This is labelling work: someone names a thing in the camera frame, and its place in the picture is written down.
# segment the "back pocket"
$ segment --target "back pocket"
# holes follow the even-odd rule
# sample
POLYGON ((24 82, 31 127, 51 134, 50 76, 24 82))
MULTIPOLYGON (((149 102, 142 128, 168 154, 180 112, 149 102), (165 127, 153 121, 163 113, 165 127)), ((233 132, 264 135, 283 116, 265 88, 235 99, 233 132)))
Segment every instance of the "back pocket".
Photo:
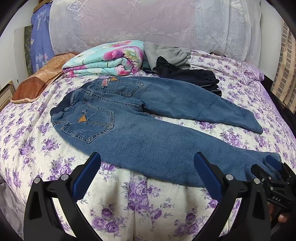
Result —
POLYGON ((142 86, 143 84, 139 80, 129 81, 125 78, 116 81, 103 80, 101 92, 132 97, 142 86))
POLYGON ((62 132, 86 143, 105 134, 114 126, 114 111, 89 105, 74 123, 67 122, 62 132))

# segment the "human hand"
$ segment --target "human hand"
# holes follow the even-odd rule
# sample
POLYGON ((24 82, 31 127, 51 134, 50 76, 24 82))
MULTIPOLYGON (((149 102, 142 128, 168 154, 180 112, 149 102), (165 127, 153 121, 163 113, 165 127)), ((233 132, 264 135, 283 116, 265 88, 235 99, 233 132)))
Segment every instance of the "human hand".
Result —
MULTIPOLYGON (((274 205, 272 203, 270 203, 268 205, 268 211, 269 211, 270 221, 272 221, 272 216, 271 215, 274 212, 274 209, 275 209, 274 205)), ((280 214, 279 215, 279 218, 278 218, 278 221, 280 223, 285 223, 288 220, 289 215, 290 215, 289 213, 282 213, 282 214, 280 214)))

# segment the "brown cushion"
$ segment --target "brown cushion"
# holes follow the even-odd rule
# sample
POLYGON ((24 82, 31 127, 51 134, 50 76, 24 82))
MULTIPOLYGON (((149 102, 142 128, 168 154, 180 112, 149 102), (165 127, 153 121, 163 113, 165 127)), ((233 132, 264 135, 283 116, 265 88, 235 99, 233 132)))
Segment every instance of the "brown cushion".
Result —
POLYGON ((77 54, 65 53, 51 58, 45 66, 18 86, 11 102, 20 104, 37 100, 52 82, 63 75, 62 66, 77 54))

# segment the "wall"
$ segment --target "wall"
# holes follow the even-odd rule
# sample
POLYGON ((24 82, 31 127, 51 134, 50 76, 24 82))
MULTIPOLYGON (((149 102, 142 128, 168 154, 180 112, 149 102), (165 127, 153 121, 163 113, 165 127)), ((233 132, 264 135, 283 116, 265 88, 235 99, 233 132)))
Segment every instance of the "wall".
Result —
POLYGON ((23 81, 24 75, 19 76, 17 71, 14 53, 14 34, 15 30, 31 25, 31 17, 34 7, 38 5, 38 0, 28 0, 13 16, 3 34, 0 37, 0 88, 3 88, 10 80, 13 81, 15 88, 19 82, 23 81))
POLYGON ((259 69, 272 81, 281 52, 282 18, 266 0, 261 0, 261 52, 259 69))

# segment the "blue denim jeans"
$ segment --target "blue denim jeans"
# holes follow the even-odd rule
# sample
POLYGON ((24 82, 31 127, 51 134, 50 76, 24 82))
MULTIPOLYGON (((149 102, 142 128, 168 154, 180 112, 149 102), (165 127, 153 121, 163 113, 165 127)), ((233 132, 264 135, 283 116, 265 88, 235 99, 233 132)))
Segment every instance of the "blue denim jeans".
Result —
POLYGON ((148 177, 203 187, 193 165, 198 151, 239 180, 254 177, 253 164, 278 174, 265 160, 271 155, 280 161, 277 153, 236 148, 148 112, 262 133, 252 112, 196 85, 152 77, 97 79, 68 93, 50 114, 56 131, 77 149, 88 155, 96 151, 103 161, 148 177))

